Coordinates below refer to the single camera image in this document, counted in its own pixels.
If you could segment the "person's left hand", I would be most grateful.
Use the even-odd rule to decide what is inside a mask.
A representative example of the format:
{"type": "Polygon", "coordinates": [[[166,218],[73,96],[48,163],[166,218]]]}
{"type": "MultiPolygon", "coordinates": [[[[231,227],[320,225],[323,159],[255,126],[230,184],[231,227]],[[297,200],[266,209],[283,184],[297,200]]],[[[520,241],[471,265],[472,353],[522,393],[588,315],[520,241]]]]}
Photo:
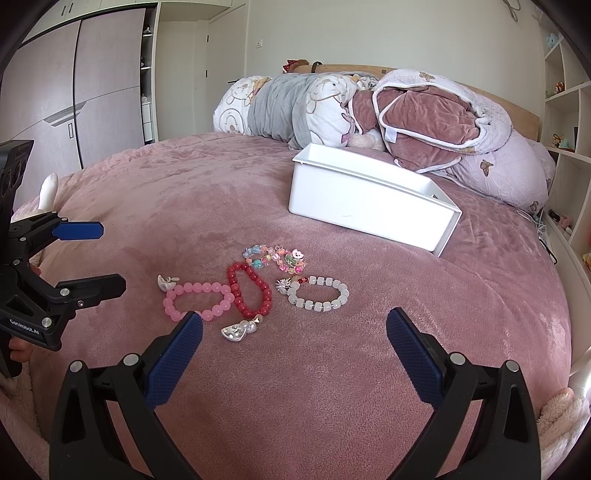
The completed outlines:
{"type": "Polygon", "coordinates": [[[12,337],[9,341],[10,359],[21,364],[29,362],[33,353],[33,345],[29,342],[12,337]]]}

